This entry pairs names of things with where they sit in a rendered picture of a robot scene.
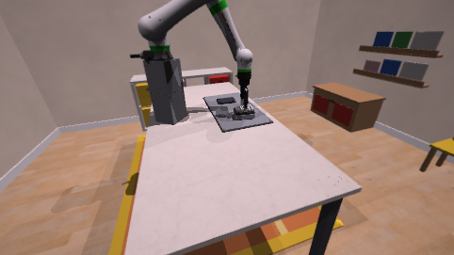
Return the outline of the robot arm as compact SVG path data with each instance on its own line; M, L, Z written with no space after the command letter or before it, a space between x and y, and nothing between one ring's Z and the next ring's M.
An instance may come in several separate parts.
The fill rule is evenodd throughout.
M227 40L234 60L237 62L235 77L242 81L250 80L252 52L245 48L238 36L225 0L172 0L162 8L143 16L138 22L138 31L148 41L151 50L143 51L139 55L130 55L130 57L140 57L144 61L172 60L167 32L187 15L205 4ZM166 33L166 37L160 40Z

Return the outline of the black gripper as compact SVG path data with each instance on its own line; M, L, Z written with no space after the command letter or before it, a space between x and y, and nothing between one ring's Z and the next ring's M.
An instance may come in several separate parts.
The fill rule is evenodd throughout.
M248 112L248 88L247 86L250 84L250 80L242 81L239 80L240 85L240 97L241 97L241 105L244 105L244 112Z

